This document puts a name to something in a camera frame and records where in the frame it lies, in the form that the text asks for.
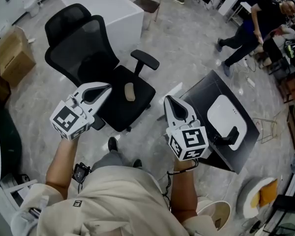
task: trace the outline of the marble floor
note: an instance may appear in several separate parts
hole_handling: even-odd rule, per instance
[[[36,17],[29,18],[27,15],[17,24],[25,30],[28,38],[35,38],[32,50],[37,64],[12,90],[7,105],[22,138],[21,171],[39,182],[44,182],[60,141],[49,117],[59,101],[66,99],[75,90],[73,83],[51,68],[44,59],[49,47],[44,25],[63,7],[60,0],[47,0]],[[147,15],[144,28],[148,25],[148,19]],[[248,65],[255,72],[239,62],[235,65],[231,79],[225,77],[217,65],[233,50],[224,48],[223,52],[216,53],[215,41],[218,37],[232,36],[235,30],[236,26],[233,23],[226,24],[216,10],[207,10],[194,0],[185,0],[185,5],[163,0],[157,22],[152,22],[149,30],[143,30],[140,43],[131,50],[117,54],[120,63],[132,71],[136,61],[130,52],[134,49],[143,50],[160,61],[158,70],[145,67],[140,74],[156,90],[152,107],[141,115],[128,134],[117,133],[109,126],[101,131],[91,129],[83,134],[76,162],[82,161],[91,166],[108,152],[107,140],[115,136],[124,155],[129,160],[142,159],[144,166],[164,188],[167,184],[164,175],[172,168],[174,158],[162,137],[166,123],[157,121],[164,114],[162,97],[175,87],[180,89],[178,96],[183,94],[213,69],[238,97],[250,117],[272,118],[278,112],[281,113],[278,118],[280,137],[265,144],[256,143],[239,175],[206,165],[200,165],[194,171],[199,196],[207,196],[215,201],[225,200],[232,206],[231,218],[222,233],[232,236],[243,233],[255,220],[247,221],[236,214],[236,198],[242,185],[253,176],[277,177],[281,193],[291,175],[290,162],[294,150],[285,122],[286,106],[276,89],[274,78],[255,68],[255,63],[249,57]],[[249,86],[246,76],[256,83],[255,88]],[[262,208],[258,219],[265,220],[269,213],[267,206]]]

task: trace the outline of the chair seat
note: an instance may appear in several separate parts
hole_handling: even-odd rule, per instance
[[[154,13],[159,7],[159,3],[152,0],[135,0],[134,3],[149,13]]]
[[[127,101],[124,86],[133,83],[135,101]],[[155,95],[155,89],[126,67],[120,65],[111,73],[109,81],[113,91],[98,111],[113,129],[118,132],[129,127],[146,109]]]

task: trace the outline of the mesh chair backrest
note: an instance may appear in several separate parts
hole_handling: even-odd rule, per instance
[[[57,45],[72,30],[91,17],[91,13],[81,4],[70,5],[56,13],[45,25],[49,46]]]
[[[101,16],[91,18],[58,45],[50,47],[46,62],[65,75],[76,86],[88,82],[109,82],[112,70],[118,65]]]

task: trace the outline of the bag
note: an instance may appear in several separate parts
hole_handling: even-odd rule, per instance
[[[295,58],[295,40],[294,39],[286,40],[284,43],[284,50],[286,55],[290,59]]]

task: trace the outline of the white shoe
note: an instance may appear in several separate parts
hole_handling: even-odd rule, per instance
[[[179,0],[174,0],[175,2],[178,2],[180,4],[184,4],[185,2],[184,1],[179,1]]]

